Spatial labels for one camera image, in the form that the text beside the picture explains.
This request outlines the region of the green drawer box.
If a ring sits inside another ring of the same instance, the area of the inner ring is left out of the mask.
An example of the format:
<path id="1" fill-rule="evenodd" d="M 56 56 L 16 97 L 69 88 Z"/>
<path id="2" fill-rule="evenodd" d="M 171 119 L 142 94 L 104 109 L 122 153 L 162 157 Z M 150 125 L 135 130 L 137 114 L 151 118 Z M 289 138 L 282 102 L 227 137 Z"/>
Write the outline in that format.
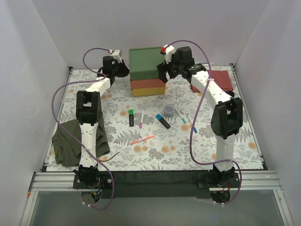
<path id="1" fill-rule="evenodd" d="M 161 47 L 132 48 L 129 50 L 129 75 L 131 81 L 158 79 L 157 65 L 165 59 Z"/>

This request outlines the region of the yellow drawer box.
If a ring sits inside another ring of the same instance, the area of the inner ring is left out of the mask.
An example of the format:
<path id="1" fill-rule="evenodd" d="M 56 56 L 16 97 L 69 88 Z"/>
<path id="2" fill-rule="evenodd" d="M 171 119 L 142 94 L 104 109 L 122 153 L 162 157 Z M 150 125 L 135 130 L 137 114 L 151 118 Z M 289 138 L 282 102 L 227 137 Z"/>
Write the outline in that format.
<path id="1" fill-rule="evenodd" d="M 163 94 L 165 94 L 165 90 L 166 90 L 165 86 L 163 86 L 163 87 L 132 89 L 132 95 L 134 97 L 163 95 Z"/>

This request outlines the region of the green highlighter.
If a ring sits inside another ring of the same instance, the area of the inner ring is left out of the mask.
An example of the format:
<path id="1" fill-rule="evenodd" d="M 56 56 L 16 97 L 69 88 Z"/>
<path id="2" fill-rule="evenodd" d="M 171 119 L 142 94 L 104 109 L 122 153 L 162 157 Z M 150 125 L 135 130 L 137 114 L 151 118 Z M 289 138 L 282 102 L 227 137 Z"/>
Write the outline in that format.
<path id="1" fill-rule="evenodd" d="M 133 109 L 130 109 L 128 111 L 128 115 L 129 115 L 129 126 L 133 127 L 134 126 L 134 111 L 133 111 Z"/>

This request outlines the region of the blue highlighter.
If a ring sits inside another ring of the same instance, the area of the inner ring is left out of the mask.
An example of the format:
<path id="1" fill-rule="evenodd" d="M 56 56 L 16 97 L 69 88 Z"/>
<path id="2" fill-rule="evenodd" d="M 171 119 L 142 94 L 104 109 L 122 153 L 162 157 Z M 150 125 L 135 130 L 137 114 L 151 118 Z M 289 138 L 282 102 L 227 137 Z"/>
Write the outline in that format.
<path id="1" fill-rule="evenodd" d="M 169 129 L 171 126 L 167 123 L 167 121 L 162 117 L 161 114 L 156 115 L 156 119 L 166 128 Z"/>

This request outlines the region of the red drawer box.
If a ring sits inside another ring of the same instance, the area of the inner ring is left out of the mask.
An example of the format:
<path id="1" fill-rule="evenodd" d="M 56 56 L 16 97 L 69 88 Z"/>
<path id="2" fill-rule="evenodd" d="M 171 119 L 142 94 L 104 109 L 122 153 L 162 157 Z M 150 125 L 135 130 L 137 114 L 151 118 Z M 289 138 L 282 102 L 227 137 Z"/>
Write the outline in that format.
<path id="1" fill-rule="evenodd" d="M 166 84 L 160 79 L 144 79 L 131 81 L 131 89 L 165 87 Z"/>

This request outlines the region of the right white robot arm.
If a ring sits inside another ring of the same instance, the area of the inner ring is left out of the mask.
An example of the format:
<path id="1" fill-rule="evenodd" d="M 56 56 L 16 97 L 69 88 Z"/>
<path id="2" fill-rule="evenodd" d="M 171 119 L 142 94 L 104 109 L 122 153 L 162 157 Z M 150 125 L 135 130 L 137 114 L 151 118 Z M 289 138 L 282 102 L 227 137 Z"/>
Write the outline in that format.
<path id="1" fill-rule="evenodd" d="M 213 174 L 213 183 L 218 187 L 226 186 L 230 181 L 228 172 L 234 171 L 234 141 L 243 125 L 242 100 L 223 91 L 209 77 L 209 71 L 201 63 L 195 63 L 190 47 L 175 49 L 165 45 L 160 52 L 165 60 L 157 66 L 159 79 L 167 83 L 167 76 L 173 79 L 181 75 L 202 92 L 214 110 L 211 128 L 217 139 L 214 169 L 218 172 Z"/>

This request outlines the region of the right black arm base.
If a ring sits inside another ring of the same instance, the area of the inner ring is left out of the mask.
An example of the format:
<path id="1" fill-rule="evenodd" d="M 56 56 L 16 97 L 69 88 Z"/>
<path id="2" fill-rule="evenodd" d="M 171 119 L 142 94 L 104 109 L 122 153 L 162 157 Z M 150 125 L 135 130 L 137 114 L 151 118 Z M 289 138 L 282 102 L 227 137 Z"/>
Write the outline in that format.
<path id="1" fill-rule="evenodd" d="M 197 182 L 199 188 L 218 188 L 230 185 L 230 187 L 238 188 L 239 177 L 232 169 L 220 172 L 216 167 L 210 171 L 202 171 L 197 174 Z"/>

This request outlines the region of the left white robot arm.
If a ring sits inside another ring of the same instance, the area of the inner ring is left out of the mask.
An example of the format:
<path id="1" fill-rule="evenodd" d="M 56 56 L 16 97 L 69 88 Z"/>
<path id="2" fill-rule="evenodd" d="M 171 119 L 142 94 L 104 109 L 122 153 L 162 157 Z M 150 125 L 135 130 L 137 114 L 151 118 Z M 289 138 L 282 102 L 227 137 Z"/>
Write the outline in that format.
<path id="1" fill-rule="evenodd" d="M 119 51 L 103 57 L 102 73 L 106 78 L 97 78 L 96 82 L 84 91 L 77 93 L 76 118 L 81 132 L 81 157 L 79 166 L 90 168 L 97 165 L 96 132 L 102 116 L 101 96 L 115 81 L 115 77 L 126 77 L 129 69 L 125 65 Z"/>

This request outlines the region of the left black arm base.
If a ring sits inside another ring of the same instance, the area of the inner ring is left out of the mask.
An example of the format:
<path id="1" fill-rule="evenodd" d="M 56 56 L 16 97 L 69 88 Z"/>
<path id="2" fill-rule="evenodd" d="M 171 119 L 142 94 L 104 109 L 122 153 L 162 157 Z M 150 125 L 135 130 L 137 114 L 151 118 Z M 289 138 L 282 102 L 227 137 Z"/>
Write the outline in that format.
<path id="1" fill-rule="evenodd" d="M 72 171 L 75 174 L 74 189 L 112 189 L 112 178 L 107 171 L 99 171 L 97 165 L 90 167 L 79 166 Z"/>

